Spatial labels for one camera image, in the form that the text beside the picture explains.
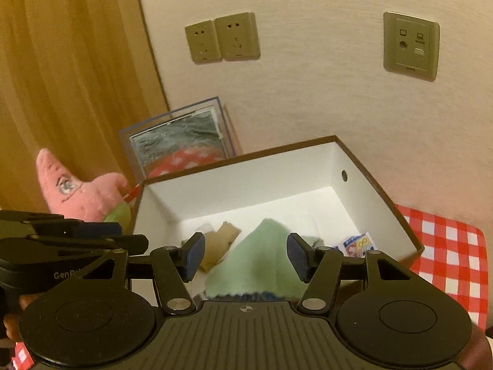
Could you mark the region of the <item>person's left hand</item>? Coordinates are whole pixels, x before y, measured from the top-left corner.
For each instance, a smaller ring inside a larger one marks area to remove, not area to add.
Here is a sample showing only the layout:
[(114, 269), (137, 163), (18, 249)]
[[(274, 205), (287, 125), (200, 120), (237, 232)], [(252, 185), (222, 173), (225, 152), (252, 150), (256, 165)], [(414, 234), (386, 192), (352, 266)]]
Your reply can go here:
[(41, 297), (42, 293), (21, 295), (18, 299), (19, 309), (14, 313), (8, 313), (3, 317), (3, 325), (5, 327), (6, 336), (9, 341), (19, 343), (22, 337), (19, 331), (19, 321), (21, 312), (24, 311), (33, 301)]

